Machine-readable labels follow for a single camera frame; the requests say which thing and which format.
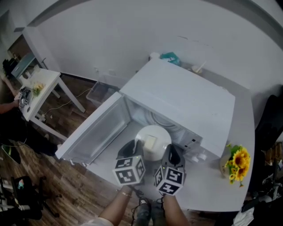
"shoe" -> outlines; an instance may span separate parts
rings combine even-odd
[[[139,200],[138,200],[138,205],[140,206],[140,205],[142,205],[142,204],[150,205],[150,202],[149,202],[149,200],[148,200],[147,198],[141,197],[141,198],[139,198]]]
[[[49,134],[48,134],[48,133],[46,133],[46,134],[44,135],[44,137],[45,137],[47,140],[49,140],[49,139],[50,139],[50,136],[49,136]]]

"yellow flower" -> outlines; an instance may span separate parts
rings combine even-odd
[[[247,173],[249,171],[249,164],[245,165],[244,168],[239,168],[235,180],[237,181],[243,181],[244,177],[247,176]]]
[[[235,174],[231,174],[230,177],[229,177],[230,181],[233,181],[235,180]]]
[[[228,161],[226,162],[226,164],[225,164],[225,167],[227,167],[228,165],[231,166],[232,164],[233,164],[233,161],[232,161],[232,160],[230,160],[230,161],[228,160]]]
[[[249,164],[250,156],[245,147],[241,147],[233,156],[233,166],[237,166],[239,168],[244,168],[245,165]]]
[[[233,167],[233,168],[231,169],[231,171],[232,171],[232,174],[236,174],[237,169]]]

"clear plastic bin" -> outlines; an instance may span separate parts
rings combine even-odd
[[[86,98],[96,107],[102,105],[111,95],[119,91],[127,83],[126,79],[111,75],[103,75],[89,91]]]

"white plate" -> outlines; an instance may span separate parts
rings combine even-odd
[[[142,141],[144,158],[148,161],[161,160],[166,147],[172,143],[169,133],[157,125],[142,128],[135,138],[137,140]]]

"food item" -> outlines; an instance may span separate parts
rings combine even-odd
[[[35,83],[33,88],[32,88],[33,95],[35,97],[37,97],[40,94],[41,90],[43,90],[43,88],[44,88],[44,84],[42,84],[42,83]]]
[[[156,137],[148,135],[145,140],[144,148],[151,151],[154,146],[155,141],[156,141]]]

